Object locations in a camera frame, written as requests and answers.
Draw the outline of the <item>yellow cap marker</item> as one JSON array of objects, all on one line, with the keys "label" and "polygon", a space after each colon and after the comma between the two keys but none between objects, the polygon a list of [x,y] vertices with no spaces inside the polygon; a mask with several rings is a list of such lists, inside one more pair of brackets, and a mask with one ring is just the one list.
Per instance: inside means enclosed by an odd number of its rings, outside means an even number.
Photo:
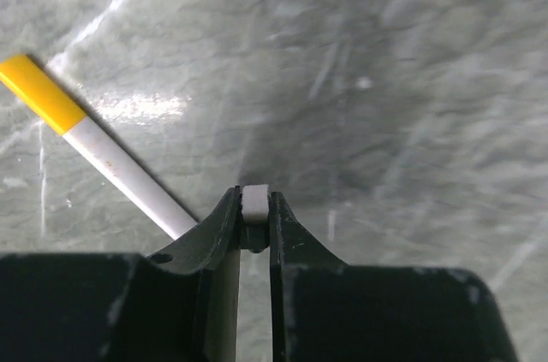
[{"label": "yellow cap marker", "polygon": [[196,221],[30,57],[1,62],[1,82],[172,240]]}]

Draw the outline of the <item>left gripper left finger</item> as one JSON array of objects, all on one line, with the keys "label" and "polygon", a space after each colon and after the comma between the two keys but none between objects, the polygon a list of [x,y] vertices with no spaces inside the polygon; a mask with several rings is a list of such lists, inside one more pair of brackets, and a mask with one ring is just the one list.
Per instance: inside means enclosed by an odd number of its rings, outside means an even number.
[{"label": "left gripper left finger", "polygon": [[2,360],[234,360],[240,200],[148,257],[5,253]]}]

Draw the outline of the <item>black cap marker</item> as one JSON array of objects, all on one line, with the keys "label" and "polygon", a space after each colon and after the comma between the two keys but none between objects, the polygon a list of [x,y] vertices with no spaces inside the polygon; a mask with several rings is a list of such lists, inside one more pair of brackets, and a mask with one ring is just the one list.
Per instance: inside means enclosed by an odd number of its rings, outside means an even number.
[{"label": "black cap marker", "polygon": [[241,193],[241,248],[260,253],[269,246],[270,191],[267,184],[249,185]]}]

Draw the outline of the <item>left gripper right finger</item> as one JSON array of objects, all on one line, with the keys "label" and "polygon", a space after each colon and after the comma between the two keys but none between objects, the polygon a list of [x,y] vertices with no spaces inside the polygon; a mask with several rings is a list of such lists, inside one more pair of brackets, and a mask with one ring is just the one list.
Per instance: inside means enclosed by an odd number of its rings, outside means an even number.
[{"label": "left gripper right finger", "polygon": [[484,281],[469,270],[344,263],[271,195],[276,361],[514,361]]}]

